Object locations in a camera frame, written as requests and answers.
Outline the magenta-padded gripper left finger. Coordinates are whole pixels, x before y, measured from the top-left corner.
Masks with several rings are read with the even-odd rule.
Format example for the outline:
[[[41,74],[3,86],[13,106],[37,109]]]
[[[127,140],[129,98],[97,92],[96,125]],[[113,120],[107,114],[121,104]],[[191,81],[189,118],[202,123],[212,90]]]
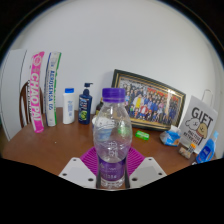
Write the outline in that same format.
[[[98,157],[94,147],[80,158],[72,157],[59,176],[84,188],[95,189],[98,176]]]

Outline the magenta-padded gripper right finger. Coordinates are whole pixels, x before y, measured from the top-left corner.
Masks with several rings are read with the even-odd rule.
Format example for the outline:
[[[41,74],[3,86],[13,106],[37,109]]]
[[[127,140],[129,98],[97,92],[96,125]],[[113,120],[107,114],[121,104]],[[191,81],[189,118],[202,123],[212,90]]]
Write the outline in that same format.
[[[166,176],[153,157],[144,157],[136,149],[131,148],[126,157],[126,187],[140,188]]]

